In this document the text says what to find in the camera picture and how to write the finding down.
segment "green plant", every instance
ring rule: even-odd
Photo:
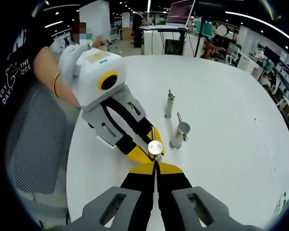
[[[158,25],[165,25],[166,24],[166,19],[160,20],[158,22]]]

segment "monitor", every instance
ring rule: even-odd
[[[271,60],[275,65],[278,64],[280,56],[268,47],[264,49],[264,55]]]
[[[196,0],[183,0],[171,5],[166,25],[186,27]]]

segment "gold bracelet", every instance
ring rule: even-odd
[[[60,72],[58,72],[58,74],[53,79],[53,94],[58,98],[59,98],[59,96],[58,96],[57,91],[56,91],[56,81],[57,81],[59,75],[60,75]]]

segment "office chair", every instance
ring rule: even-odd
[[[238,47],[234,48],[231,55],[229,54],[226,55],[225,63],[227,65],[237,66],[237,62],[239,60],[239,51],[240,49]]]
[[[11,184],[32,218],[66,224],[66,115],[40,83],[29,91],[6,143]]]
[[[117,31],[118,31],[117,27],[114,27],[114,28],[110,29],[109,45],[114,43],[116,40],[118,40]]]

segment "computer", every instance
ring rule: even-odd
[[[196,0],[183,0],[171,5],[165,25],[142,26],[143,30],[186,28]]]

